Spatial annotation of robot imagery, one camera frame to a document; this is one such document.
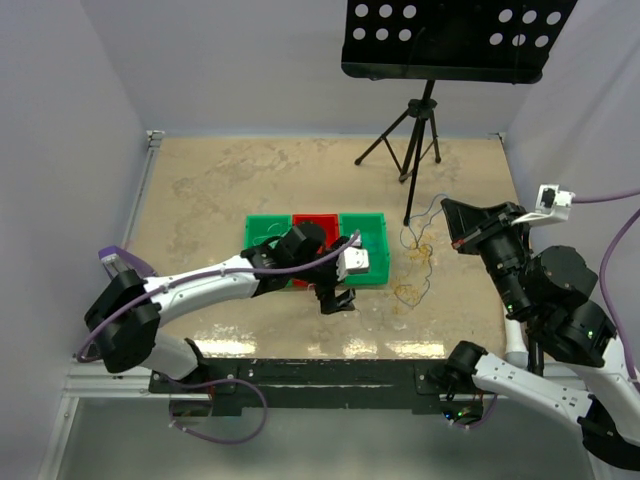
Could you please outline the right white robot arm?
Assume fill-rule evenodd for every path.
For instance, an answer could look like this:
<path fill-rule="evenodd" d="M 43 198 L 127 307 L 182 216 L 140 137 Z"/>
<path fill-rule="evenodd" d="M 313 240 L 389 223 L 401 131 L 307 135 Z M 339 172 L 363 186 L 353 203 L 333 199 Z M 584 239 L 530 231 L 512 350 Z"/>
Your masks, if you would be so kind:
<path fill-rule="evenodd" d="M 475 386 L 504 395 L 580 432 L 584 448 L 599 460 L 638 470 L 639 391 L 619 329 L 591 299 L 597 274 L 570 246 L 533 253 L 532 216 L 520 205 L 480 208 L 444 199 L 441 207 L 453 249 L 481 258 L 507 318 L 525 324 L 528 339 L 585 385 L 564 387 L 461 341 L 439 375 L 447 394 Z"/>

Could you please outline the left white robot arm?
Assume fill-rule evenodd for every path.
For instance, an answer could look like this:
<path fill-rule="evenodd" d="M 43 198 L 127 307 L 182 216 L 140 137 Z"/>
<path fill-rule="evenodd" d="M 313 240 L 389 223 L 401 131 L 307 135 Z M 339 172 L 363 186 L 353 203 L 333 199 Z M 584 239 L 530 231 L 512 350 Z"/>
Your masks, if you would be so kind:
<path fill-rule="evenodd" d="M 336 289 L 369 267 L 359 232 L 328 244 L 320 226 L 302 223 L 209 267 L 147 277 L 127 269 L 111 279 L 86 312 L 89 334 L 76 358 L 102 361 L 112 374 L 141 366 L 185 392 L 196 392 L 208 376 L 200 349 L 190 339 L 164 334 L 162 325 L 222 302 L 282 290 L 294 279 L 313 286 L 322 314 L 350 311 L 354 289 Z M 95 350 L 94 358 L 89 349 Z"/>

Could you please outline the red plastic bin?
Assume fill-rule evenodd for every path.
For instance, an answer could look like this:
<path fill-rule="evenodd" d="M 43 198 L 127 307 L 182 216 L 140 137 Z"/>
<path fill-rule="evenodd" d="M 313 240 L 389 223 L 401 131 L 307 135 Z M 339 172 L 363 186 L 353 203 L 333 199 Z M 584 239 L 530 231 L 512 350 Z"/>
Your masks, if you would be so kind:
<path fill-rule="evenodd" d="M 314 239 L 324 242 L 327 247 L 333 244 L 339 237 L 338 216 L 336 214 L 322 215 L 294 215 L 293 226 L 287 233 L 287 244 L 293 258 L 294 266 L 314 261 L 316 253 L 311 245 Z M 295 285 L 308 286 L 312 269 L 304 270 L 294 276 Z"/>

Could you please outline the green plastic bin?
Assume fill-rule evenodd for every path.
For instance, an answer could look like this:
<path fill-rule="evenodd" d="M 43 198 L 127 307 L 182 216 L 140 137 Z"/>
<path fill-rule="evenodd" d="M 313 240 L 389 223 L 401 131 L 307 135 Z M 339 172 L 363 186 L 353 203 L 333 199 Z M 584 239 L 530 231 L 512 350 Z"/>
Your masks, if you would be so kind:
<path fill-rule="evenodd" d="M 245 225 L 244 249 L 240 256 L 257 269 L 281 269 L 285 267 L 279 253 L 278 242 L 292 227 L 291 215 L 248 215 Z M 254 297 L 281 290 L 290 282 L 282 275 L 255 274 L 259 281 Z"/>
<path fill-rule="evenodd" d="M 355 230 L 361 234 L 362 246 L 369 252 L 370 271 L 364 275 L 350 275 L 346 285 L 377 287 L 389 280 L 391 255 L 383 213 L 340 213 L 340 231 L 350 236 Z"/>

